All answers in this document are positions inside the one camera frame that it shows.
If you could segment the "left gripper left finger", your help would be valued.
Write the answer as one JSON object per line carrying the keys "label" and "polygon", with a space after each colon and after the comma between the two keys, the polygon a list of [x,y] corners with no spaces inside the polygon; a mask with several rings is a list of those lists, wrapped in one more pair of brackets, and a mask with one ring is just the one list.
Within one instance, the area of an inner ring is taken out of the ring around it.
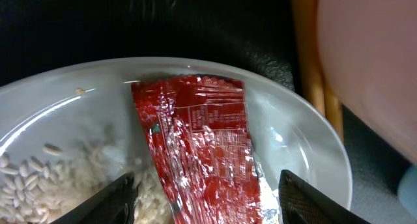
{"label": "left gripper left finger", "polygon": [[137,188],[125,173],[51,224],[133,224]]}

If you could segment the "red snack wrapper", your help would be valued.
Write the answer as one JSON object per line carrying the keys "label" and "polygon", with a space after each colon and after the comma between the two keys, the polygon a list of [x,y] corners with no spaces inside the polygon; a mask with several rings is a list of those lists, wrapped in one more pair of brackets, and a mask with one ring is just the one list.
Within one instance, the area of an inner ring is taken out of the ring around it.
{"label": "red snack wrapper", "polygon": [[253,157],[241,81],[175,76],[131,90],[175,223],[280,222]]}

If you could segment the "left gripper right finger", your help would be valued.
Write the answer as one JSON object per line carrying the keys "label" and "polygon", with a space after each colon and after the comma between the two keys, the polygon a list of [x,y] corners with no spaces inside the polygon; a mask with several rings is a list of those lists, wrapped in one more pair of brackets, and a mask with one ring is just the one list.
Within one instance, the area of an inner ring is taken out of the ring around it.
{"label": "left gripper right finger", "polygon": [[290,170],[281,172],[279,200],[284,224],[369,224]]}

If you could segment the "wooden chopstick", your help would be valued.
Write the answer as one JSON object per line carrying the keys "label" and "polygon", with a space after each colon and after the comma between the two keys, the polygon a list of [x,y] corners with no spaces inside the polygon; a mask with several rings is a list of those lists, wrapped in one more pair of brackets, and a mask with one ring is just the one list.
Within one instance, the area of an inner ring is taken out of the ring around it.
{"label": "wooden chopstick", "polygon": [[317,0],[291,0],[304,98],[325,115],[324,81],[317,45]]}
{"label": "wooden chopstick", "polygon": [[344,142],[342,105],[327,83],[324,85],[324,106],[326,118]]}

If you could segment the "light blue cup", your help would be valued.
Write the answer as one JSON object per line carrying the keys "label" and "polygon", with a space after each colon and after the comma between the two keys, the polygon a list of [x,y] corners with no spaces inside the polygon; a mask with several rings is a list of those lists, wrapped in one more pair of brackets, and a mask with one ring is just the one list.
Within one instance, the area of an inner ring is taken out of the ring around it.
{"label": "light blue cup", "polygon": [[414,218],[417,218],[417,168],[411,166],[402,176],[397,196],[401,205]]}

